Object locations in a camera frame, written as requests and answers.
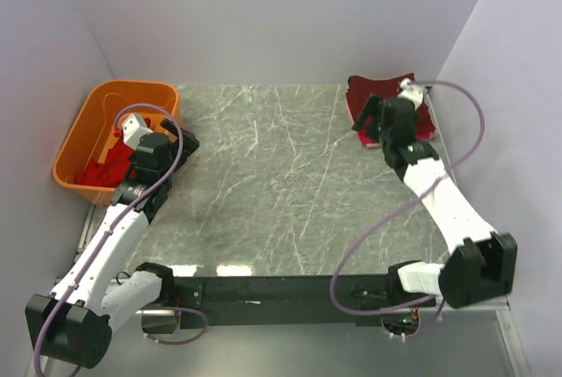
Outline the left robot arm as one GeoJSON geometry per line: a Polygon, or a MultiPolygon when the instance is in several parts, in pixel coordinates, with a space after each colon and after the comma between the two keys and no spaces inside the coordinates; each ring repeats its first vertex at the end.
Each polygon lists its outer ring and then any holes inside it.
{"type": "Polygon", "coordinates": [[[124,119],[122,136],[133,150],[132,165],[102,224],[51,292],[35,294],[27,302],[25,318],[38,376],[45,373],[45,357],[69,363],[76,371],[91,369],[107,352],[113,334],[138,310],[150,304],[177,307],[175,277],[168,266],[145,263],[118,288],[109,288],[128,251],[167,201],[173,174],[199,147],[176,119],[168,117],[161,125],[164,130],[156,132],[137,114],[124,119]]]}

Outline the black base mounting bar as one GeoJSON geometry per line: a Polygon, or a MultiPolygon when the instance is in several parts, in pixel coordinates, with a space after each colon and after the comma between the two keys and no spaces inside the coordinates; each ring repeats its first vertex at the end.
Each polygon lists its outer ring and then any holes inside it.
{"type": "MultiPolygon", "coordinates": [[[[354,323],[379,326],[378,316],[343,313],[331,301],[328,275],[176,277],[171,291],[150,307],[192,308],[211,326],[354,323]]],[[[336,299],[359,311],[403,308],[422,294],[403,291],[385,274],[341,275],[336,299]]]]}

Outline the bright red shirt in basket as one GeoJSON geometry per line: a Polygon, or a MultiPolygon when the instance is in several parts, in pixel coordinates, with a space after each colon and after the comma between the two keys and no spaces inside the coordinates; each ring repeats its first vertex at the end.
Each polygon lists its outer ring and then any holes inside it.
{"type": "Polygon", "coordinates": [[[130,157],[133,149],[124,143],[123,132],[126,120],[122,123],[122,130],[112,129],[112,134],[117,138],[114,145],[108,149],[103,162],[94,159],[90,154],[89,161],[84,168],[74,175],[78,185],[115,188],[122,183],[132,164],[130,157]]]}

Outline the orange plastic basket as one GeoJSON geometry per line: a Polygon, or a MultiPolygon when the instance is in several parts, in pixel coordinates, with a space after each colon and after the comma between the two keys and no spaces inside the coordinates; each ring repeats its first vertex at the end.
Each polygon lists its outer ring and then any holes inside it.
{"type": "Polygon", "coordinates": [[[180,97],[177,89],[167,83],[113,80],[100,84],[85,102],[62,144],[52,168],[57,184],[77,192],[95,205],[107,206],[115,188],[81,185],[75,174],[90,161],[103,163],[108,150],[118,140],[113,122],[118,113],[129,105],[157,105],[182,122],[180,97]]]}

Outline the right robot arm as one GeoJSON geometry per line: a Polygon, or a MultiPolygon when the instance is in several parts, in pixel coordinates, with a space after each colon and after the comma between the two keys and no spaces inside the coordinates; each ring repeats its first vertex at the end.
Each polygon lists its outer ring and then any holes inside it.
{"type": "Polygon", "coordinates": [[[433,146],[417,139],[419,105],[412,98],[371,95],[353,125],[378,140],[386,164],[421,200],[448,248],[444,264],[415,261],[391,268],[393,285],[403,293],[442,297],[453,308],[510,294],[517,243],[476,212],[433,146]]]}

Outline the folded dark red shirt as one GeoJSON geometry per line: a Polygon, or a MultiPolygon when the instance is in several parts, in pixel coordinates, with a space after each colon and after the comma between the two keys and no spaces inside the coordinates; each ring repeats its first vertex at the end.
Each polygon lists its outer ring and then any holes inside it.
{"type": "MultiPolygon", "coordinates": [[[[355,121],[363,106],[364,105],[362,103],[356,103],[354,101],[347,102],[347,109],[352,122],[355,121]]],[[[421,132],[422,130],[432,131],[436,129],[436,125],[429,112],[429,106],[426,102],[423,102],[423,104],[417,109],[417,113],[418,118],[416,121],[416,133],[421,132]]]]}

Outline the dark red t shirt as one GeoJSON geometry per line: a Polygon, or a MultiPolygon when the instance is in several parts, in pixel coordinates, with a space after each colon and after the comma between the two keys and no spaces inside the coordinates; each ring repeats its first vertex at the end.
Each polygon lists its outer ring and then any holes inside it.
{"type": "Polygon", "coordinates": [[[391,98],[399,93],[399,84],[404,79],[414,81],[414,73],[395,78],[375,80],[363,76],[350,76],[347,84],[346,101],[351,119],[355,121],[371,94],[380,98],[391,98]]]}

